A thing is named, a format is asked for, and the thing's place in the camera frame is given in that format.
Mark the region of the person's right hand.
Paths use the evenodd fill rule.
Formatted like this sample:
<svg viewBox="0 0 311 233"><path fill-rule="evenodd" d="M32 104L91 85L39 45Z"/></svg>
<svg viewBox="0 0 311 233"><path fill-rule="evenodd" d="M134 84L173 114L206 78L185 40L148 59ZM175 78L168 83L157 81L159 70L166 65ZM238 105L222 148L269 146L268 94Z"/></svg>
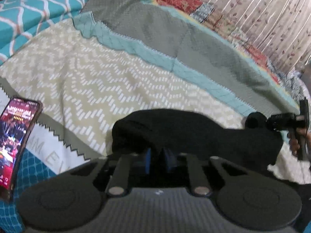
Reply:
<svg viewBox="0 0 311 233"><path fill-rule="evenodd" d="M305 139L306 139L306 142L307 142L307 147L308 149L310 149L311 147L311 135L310 135L310 132L307 131L306 129L302 129L302 128L298 128L296 129L296 132L299 134L299 135L304 135ZM298 140L295 138L294 135L292 135L291 133L288 133L287 134L287 137L289 138L289 148L290 150L292 151L292 154L297 157L297 152L299 151L300 149L300 145L298 143Z"/></svg>

